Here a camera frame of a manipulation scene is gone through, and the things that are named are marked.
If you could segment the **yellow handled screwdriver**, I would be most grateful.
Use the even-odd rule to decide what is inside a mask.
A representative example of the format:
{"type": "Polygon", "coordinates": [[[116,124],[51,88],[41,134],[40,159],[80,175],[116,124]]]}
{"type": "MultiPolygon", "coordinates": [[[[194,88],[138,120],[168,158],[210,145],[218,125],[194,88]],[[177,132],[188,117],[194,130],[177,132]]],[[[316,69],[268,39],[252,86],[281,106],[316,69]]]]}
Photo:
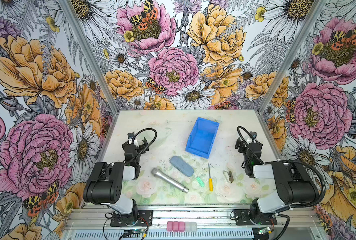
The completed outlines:
{"type": "Polygon", "coordinates": [[[211,175],[211,165],[208,164],[208,172],[209,172],[209,191],[213,191],[214,190],[214,185],[213,185],[213,179],[212,179],[212,175],[211,175]]]}

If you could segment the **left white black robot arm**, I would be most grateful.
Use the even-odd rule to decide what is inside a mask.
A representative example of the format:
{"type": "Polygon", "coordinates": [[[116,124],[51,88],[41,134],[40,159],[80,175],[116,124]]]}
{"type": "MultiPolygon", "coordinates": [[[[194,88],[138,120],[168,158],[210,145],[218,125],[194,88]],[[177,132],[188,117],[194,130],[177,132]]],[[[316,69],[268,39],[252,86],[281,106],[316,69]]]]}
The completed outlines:
{"type": "Polygon", "coordinates": [[[129,133],[122,144],[124,160],[113,163],[99,162],[87,180],[83,191],[86,203],[106,206],[113,210],[111,226],[150,226],[153,211],[140,211],[135,200],[122,193],[123,182],[136,180],[141,173],[140,157],[157,139],[153,128],[129,133]]]}

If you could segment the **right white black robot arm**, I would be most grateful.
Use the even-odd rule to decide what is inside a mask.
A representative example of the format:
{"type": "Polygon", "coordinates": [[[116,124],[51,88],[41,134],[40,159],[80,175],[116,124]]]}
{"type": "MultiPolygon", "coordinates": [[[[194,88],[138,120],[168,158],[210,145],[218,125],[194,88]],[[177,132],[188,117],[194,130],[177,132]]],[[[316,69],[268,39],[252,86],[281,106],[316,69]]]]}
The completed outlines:
{"type": "Polygon", "coordinates": [[[264,162],[263,144],[257,140],[257,134],[242,126],[237,127],[237,133],[236,149],[244,155],[242,168],[246,175],[275,183],[271,194],[252,201],[247,217],[253,225],[271,221],[290,209],[313,207],[323,200],[327,182],[315,167],[298,160],[264,162]]]}

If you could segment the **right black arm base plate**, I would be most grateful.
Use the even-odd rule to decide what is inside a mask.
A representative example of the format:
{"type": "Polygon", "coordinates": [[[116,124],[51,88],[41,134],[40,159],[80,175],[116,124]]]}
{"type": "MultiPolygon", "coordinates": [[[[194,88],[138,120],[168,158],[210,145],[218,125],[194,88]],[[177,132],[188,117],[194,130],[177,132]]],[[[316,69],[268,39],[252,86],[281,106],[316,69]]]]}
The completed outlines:
{"type": "Polygon", "coordinates": [[[236,209],[232,211],[231,218],[237,226],[274,226],[277,225],[273,214],[251,213],[247,209],[236,209]]]}

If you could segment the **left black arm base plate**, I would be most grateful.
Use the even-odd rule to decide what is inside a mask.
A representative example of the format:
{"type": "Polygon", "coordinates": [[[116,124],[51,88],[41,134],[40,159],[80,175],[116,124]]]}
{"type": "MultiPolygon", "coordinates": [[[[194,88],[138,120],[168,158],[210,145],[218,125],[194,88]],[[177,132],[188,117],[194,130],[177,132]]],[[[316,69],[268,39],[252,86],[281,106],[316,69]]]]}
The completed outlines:
{"type": "Polygon", "coordinates": [[[154,211],[138,210],[128,215],[114,213],[111,217],[111,227],[151,227],[154,211]]]}

